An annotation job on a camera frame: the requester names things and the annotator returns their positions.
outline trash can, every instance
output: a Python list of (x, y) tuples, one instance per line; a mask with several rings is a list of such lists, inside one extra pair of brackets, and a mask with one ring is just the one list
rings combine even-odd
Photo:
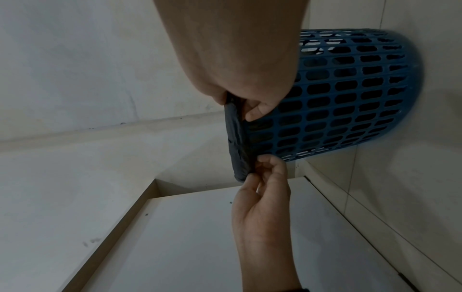
[(225, 105), (236, 178), (245, 180), (257, 155), (285, 161), (378, 138), (414, 104), (422, 62), (403, 36), (374, 29), (302, 30), (294, 85), (265, 117), (242, 121), (240, 99)]

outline white board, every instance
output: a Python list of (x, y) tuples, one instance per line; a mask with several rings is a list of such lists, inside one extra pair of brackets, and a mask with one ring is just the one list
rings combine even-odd
[[(411, 289), (305, 179), (291, 179), (300, 281), (312, 292)], [(83, 291), (240, 291), (231, 231), (238, 188), (151, 199)]]

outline wooden edge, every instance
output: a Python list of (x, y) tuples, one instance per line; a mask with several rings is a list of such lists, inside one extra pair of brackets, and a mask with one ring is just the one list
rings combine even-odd
[(76, 273), (76, 275), (69, 281), (66, 287), (63, 289), (63, 292), (78, 292), (83, 289), (93, 276), (96, 269), (100, 266), (106, 256), (109, 254), (111, 249), (117, 243), (119, 238), (128, 228), (130, 223), (132, 223), (135, 216), (144, 206), (147, 200), (152, 198), (161, 197), (159, 189), (157, 187), (156, 180), (149, 185), (149, 187), (143, 192), (143, 194), (138, 198), (138, 200), (133, 204), (133, 206), (127, 211), (119, 223), (114, 227), (114, 229), (109, 233), (109, 235), (101, 242), (100, 246), (96, 251), (90, 256), (90, 258), (84, 263), (82, 268)]

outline hand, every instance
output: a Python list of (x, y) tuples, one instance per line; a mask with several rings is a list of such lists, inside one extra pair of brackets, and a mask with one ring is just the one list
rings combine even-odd
[(184, 72), (225, 104), (246, 99), (243, 116), (268, 114), (292, 87), (308, 0), (154, 0)]
[(241, 262), (243, 290), (301, 289), (290, 239), (290, 188), (285, 162), (257, 158), (232, 205), (232, 230)]

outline blue basket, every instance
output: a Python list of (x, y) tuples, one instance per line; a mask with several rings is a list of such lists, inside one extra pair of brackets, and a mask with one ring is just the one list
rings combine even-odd
[(241, 123), (243, 151), (250, 160), (271, 153), (291, 161), (380, 137), (411, 109), (422, 72), (415, 48), (397, 33), (303, 30), (294, 86), (270, 114)]

